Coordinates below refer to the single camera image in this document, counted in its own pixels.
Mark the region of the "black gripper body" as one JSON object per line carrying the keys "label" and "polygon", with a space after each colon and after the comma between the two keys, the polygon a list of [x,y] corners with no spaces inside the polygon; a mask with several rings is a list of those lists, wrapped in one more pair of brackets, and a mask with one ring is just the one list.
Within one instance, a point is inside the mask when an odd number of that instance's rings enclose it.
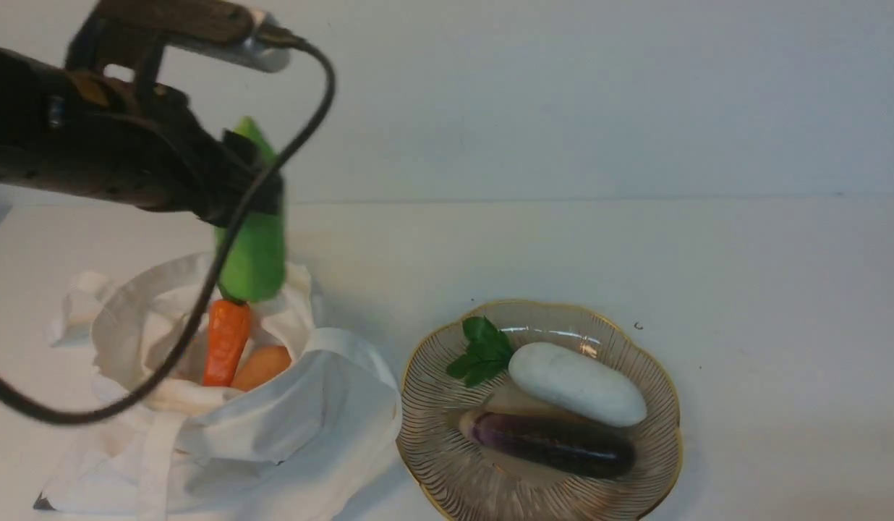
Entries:
{"label": "black gripper body", "polygon": [[224,180],[233,169],[186,93],[60,69],[37,78],[44,122],[27,147],[28,187],[225,220],[234,188]]}

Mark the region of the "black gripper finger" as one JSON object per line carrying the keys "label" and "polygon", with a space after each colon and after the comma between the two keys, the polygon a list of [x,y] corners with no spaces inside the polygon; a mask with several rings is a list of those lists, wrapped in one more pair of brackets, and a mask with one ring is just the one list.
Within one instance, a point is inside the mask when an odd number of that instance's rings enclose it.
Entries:
{"label": "black gripper finger", "polygon": [[259,171],[263,165],[258,145],[241,133],[223,129],[221,151],[226,167],[232,171]]}

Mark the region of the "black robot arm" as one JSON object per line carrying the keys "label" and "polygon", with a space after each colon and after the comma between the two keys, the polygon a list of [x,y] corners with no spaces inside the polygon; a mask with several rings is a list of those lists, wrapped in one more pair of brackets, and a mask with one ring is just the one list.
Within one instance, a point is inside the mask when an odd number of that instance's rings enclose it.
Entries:
{"label": "black robot arm", "polygon": [[206,132],[179,89],[0,47],[0,185],[225,227],[265,165],[251,138]]}

